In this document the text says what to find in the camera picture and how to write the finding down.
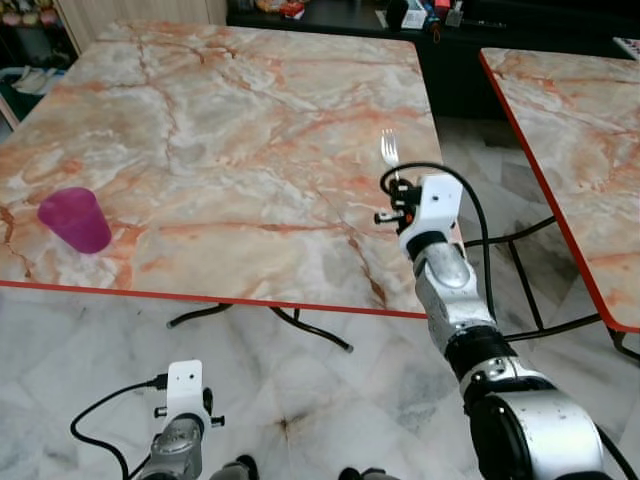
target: tiled floor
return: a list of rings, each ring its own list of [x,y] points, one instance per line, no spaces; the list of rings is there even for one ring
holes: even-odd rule
[[[549,214],[508,125],[439,119],[445,162],[477,189],[492,234]],[[465,238],[479,234],[465,202]],[[557,227],[522,242],[543,317],[559,323],[593,311]],[[479,250],[469,251],[479,264]],[[532,326],[508,253],[493,250],[498,320]],[[264,480],[332,480],[347,465],[382,466],[403,480],[478,479],[457,384],[417,320],[305,312],[306,321],[355,345],[349,355],[262,308],[234,307],[167,330],[197,305],[0,289],[0,478],[112,479],[116,462],[76,442],[71,419],[99,397],[199,358],[215,413],[227,426],[205,445],[205,475],[245,452]],[[595,324],[516,345],[574,396],[640,470],[640,369]],[[134,465],[147,452],[161,393],[106,405],[81,425],[117,443]],[[608,460],[614,478],[621,478]]]

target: fork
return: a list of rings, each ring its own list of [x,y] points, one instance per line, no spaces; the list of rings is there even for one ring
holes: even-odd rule
[[[380,152],[382,158],[387,162],[391,168],[397,167],[400,164],[398,158],[398,149],[396,147],[396,136],[393,134],[393,130],[385,128],[382,130],[382,137],[380,137]],[[400,174],[395,172],[396,181],[400,180]]]

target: marble tabletop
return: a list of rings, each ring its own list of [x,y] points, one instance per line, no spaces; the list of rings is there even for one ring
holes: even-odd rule
[[[496,48],[481,60],[603,320],[640,331],[640,63]]]
[[[422,316],[372,221],[383,128],[441,161],[409,43],[113,24],[0,147],[0,282]],[[98,254],[36,218],[70,186],[112,228]]]

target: cabinet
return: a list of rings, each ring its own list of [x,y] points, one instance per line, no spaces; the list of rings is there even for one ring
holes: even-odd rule
[[[226,0],[55,0],[78,53],[114,20],[226,23]]]

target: pink cup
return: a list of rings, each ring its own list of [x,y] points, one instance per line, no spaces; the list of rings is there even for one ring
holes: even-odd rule
[[[111,241],[98,200],[86,188],[65,188],[50,195],[40,204],[38,218],[82,253],[99,252]]]

